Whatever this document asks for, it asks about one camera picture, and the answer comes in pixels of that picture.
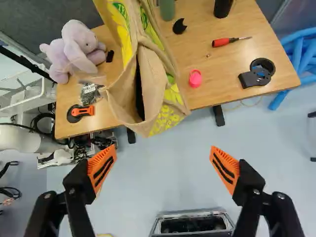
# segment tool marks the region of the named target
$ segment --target purple stuffed elephant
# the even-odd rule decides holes
[[[62,39],[39,46],[52,63],[49,76],[57,83],[66,84],[73,66],[86,73],[97,73],[96,65],[105,61],[106,46],[98,42],[96,35],[78,20],[67,22],[61,35]]]

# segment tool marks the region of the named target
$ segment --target wooden table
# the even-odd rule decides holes
[[[172,22],[164,22],[155,9],[161,31],[177,60],[183,87],[191,110],[211,107],[227,102],[263,95],[300,85],[300,80],[285,54],[279,40],[262,14],[255,0],[237,0],[228,17],[217,19],[213,15],[214,3],[210,0],[179,0],[176,2],[175,20],[185,18],[188,25],[182,35],[172,32]],[[106,83],[114,81],[122,71],[120,49],[115,45],[106,26],[93,31],[108,49],[115,51],[112,63],[98,66],[106,73]],[[211,41],[218,38],[253,36],[229,45],[212,48]],[[249,71],[250,63],[260,57],[272,60],[276,73],[265,86],[242,89],[238,75]],[[199,88],[188,84],[190,70],[199,69],[203,82]],[[119,126],[107,101],[95,104],[95,115],[78,123],[69,123],[66,113],[70,106],[79,104],[81,85],[74,77],[66,85],[57,86],[55,136],[57,139]]]

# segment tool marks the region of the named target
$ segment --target screwdriver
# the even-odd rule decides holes
[[[221,39],[216,39],[216,40],[212,41],[212,47],[216,48],[216,47],[227,45],[229,43],[236,42],[238,40],[247,40],[247,39],[251,39],[251,38],[252,38],[252,36],[240,37],[240,38],[221,38]]]

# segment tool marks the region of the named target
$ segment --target screw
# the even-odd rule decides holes
[[[285,199],[285,195],[284,194],[281,194],[281,193],[278,193],[277,194],[277,197],[284,200]]]
[[[254,190],[253,190],[253,193],[256,194],[256,195],[260,195],[260,192],[259,192],[259,190],[257,190],[257,189],[254,189]]]
[[[69,194],[72,195],[75,193],[75,189],[70,189]]]
[[[45,199],[50,198],[50,194],[46,194],[46,195],[44,196],[44,198],[45,198]]]

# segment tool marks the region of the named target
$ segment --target pink cap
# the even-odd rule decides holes
[[[190,71],[189,84],[193,88],[197,88],[202,83],[202,75],[201,72],[197,69],[193,69]]]

